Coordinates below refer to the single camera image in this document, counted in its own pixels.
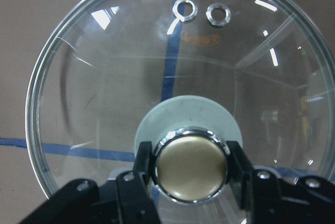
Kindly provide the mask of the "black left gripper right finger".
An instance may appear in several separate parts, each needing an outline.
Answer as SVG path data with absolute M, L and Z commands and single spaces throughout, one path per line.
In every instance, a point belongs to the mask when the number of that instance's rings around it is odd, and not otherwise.
M 318 176 L 291 184 L 254 167 L 236 141 L 228 141 L 228 184 L 247 223 L 334 223 L 334 184 Z

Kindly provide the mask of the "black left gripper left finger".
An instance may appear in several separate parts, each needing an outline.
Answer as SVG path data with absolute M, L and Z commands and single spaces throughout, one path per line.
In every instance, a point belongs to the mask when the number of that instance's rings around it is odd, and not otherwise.
M 152 143 L 141 142 L 132 170 L 102 186 L 75 179 L 60 188 L 22 223 L 160 223 L 148 185 Z

